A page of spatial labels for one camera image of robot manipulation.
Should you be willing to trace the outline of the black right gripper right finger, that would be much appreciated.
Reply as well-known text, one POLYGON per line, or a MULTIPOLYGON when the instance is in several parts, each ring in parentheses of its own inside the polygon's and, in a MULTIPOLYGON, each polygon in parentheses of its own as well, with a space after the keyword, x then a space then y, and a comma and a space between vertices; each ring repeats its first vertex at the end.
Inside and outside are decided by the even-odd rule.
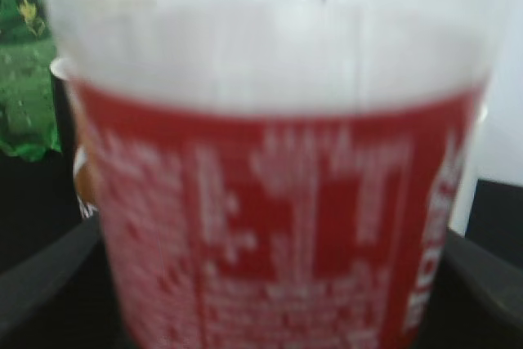
POLYGON ((522 271, 447 231, 417 348, 521 348, 522 271))

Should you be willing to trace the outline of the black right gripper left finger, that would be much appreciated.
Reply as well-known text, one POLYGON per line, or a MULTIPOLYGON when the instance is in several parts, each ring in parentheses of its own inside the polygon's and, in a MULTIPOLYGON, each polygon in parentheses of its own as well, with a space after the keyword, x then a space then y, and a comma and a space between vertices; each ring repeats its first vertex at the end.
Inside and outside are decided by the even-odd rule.
POLYGON ((123 327, 97 217, 1 276, 3 348, 120 348, 123 327))

